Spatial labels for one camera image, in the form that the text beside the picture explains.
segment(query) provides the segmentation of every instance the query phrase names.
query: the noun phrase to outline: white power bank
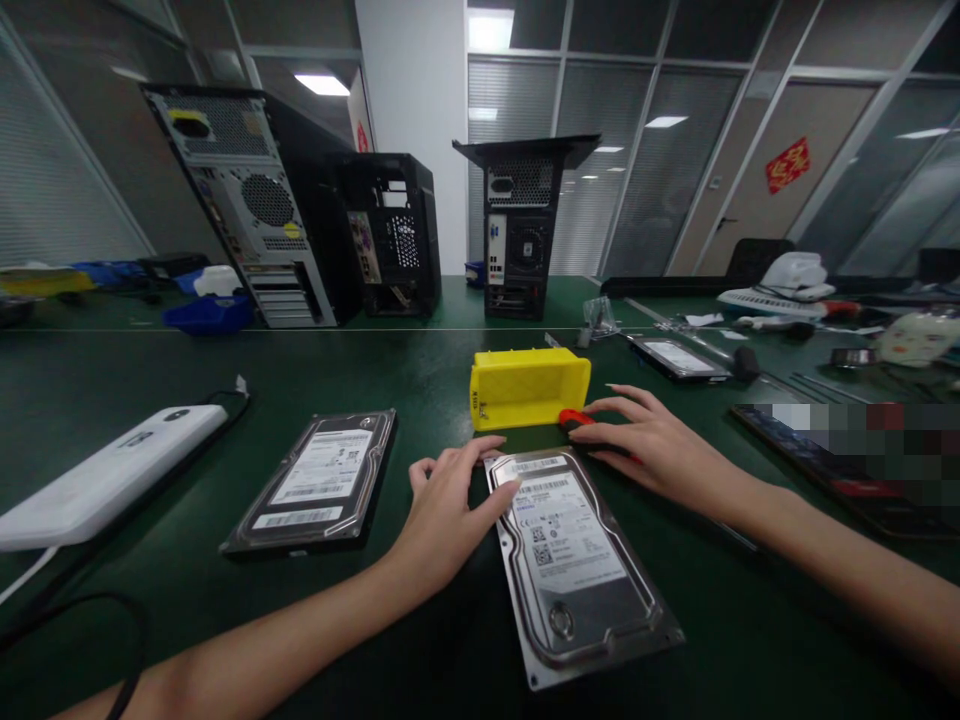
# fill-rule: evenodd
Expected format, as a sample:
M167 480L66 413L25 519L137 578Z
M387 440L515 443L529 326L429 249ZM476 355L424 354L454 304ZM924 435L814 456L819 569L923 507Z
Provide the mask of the white power bank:
M0 551L89 540L226 419L219 405L161 410L0 517Z

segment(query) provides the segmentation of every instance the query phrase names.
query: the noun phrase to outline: door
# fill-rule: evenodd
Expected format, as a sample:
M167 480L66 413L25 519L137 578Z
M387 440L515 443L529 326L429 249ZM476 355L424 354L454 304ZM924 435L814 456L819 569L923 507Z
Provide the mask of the door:
M723 275L741 238L786 237L875 92L875 87L832 83L787 85L712 241L707 241L698 275ZM768 164L803 139L809 162L802 174L772 188Z

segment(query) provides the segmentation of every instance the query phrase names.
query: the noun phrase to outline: hand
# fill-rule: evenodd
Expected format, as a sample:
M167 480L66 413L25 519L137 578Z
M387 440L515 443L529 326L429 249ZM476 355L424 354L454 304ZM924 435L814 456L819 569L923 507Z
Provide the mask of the hand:
M413 505L406 525L384 558L403 568L422 590L422 602L449 583L483 536L513 501L518 481L498 487L482 505L471 510L467 488L474 464L492 455L506 438L488 435L440 457L423 458L410 466Z
M570 433L570 439L629 450L642 464L608 451L593 455L648 490L714 520L740 524L766 484L727 460L652 393L630 385L610 387L627 397L597 400L583 411L619 412L630 424L583 425Z

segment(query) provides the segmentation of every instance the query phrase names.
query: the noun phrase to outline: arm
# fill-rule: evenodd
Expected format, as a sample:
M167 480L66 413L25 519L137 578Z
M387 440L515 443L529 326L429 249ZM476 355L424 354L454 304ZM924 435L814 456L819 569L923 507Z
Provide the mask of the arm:
M630 423L585 425L570 434L573 440L630 450L643 465L616 453L596 457L790 560L960 695L960 588L824 515L796 493L743 472L651 393L611 387L627 397L598 400L584 411L619 412Z
M386 556L317 595L218 635L150 668L125 717L259 718L323 668L447 585L518 487L498 488L467 507L474 463L504 441L487 436L410 467L414 498ZM118 686L57 716L102 720Z
M795 493L765 488L737 527L852 605L960 695L960 588Z

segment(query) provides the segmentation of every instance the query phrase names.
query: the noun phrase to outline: computer tower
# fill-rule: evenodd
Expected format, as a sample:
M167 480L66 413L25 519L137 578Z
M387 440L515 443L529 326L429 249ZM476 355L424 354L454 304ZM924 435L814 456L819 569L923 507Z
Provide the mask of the computer tower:
M483 170L484 314L543 320L564 170L579 167L599 135L453 147Z
M433 174L390 153L354 154L336 168L367 315L430 317L440 299Z
M328 162L350 147L262 91L141 89L264 322L353 317L356 260Z

